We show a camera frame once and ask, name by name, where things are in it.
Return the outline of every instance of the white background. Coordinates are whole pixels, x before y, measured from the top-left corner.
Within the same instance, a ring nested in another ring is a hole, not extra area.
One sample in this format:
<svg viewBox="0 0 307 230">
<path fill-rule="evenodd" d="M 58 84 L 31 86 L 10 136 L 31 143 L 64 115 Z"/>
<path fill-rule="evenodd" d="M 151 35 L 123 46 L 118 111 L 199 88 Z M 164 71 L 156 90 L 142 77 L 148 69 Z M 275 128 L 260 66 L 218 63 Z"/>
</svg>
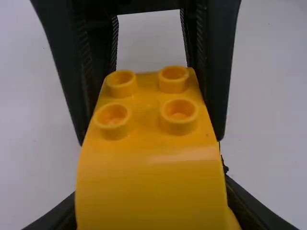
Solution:
<svg viewBox="0 0 307 230">
<path fill-rule="evenodd" d="M 118 69 L 185 65 L 178 11 L 119 17 Z M 307 1 L 244 0 L 222 154 L 229 175 L 307 229 Z M 80 147 L 30 1 L 0 2 L 0 229 L 74 191 Z"/>
</svg>

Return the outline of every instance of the black plastic frame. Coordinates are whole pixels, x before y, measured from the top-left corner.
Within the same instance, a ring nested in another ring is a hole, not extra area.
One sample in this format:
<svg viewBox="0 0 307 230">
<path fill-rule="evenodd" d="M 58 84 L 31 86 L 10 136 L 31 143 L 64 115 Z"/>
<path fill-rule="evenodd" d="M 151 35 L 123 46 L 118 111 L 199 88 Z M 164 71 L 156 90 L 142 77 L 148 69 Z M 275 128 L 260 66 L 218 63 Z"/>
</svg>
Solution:
<svg viewBox="0 0 307 230">
<path fill-rule="evenodd" d="M 241 0 L 31 0 L 45 29 L 82 144 L 104 77 L 116 69 L 117 15 L 180 9 L 187 64 L 215 135 L 224 136 Z"/>
</svg>

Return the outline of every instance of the black rubber tread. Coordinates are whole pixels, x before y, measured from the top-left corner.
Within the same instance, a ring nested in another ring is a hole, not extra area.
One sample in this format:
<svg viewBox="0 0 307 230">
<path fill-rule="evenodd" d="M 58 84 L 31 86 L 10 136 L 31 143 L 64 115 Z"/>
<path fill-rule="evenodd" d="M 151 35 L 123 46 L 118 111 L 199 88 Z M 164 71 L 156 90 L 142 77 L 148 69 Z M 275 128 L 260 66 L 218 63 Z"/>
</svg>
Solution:
<svg viewBox="0 0 307 230">
<path fill-rule="evenodd" d="M 228 205 L 242 230 L 298 230 L 277 216 L 229 176 L 225 176 Z"/>
<path fill-rule="evenodd" d="M 242 230 L 298 230 L 225 175 L 228 205 Z M 24 230 L 76 230 L 74 193 Z"/>
<path fill-rule="evenodd" d="M 76 230 L 74 193 L 23 230 Z"/>
</svg>

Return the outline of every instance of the white surface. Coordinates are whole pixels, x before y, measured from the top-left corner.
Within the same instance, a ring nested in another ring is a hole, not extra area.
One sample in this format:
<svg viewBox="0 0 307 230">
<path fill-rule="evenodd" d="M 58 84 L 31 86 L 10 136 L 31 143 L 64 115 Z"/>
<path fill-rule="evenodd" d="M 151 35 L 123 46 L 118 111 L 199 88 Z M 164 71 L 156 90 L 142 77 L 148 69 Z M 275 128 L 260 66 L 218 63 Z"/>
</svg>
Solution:
<svg viewBox="0 0 307 230">
<path fill-rule="evenodd" d="M 118 68 L 185 65 L 178 11 L 119 17 Z M 307 2 L 245 0 L 226 135 L 229 175 L 300 229 L 305 218 Z M 18 230 L 75 186 L 78 146 L 29 1 L 0 3 L 0 229 Z"/>
</svg>

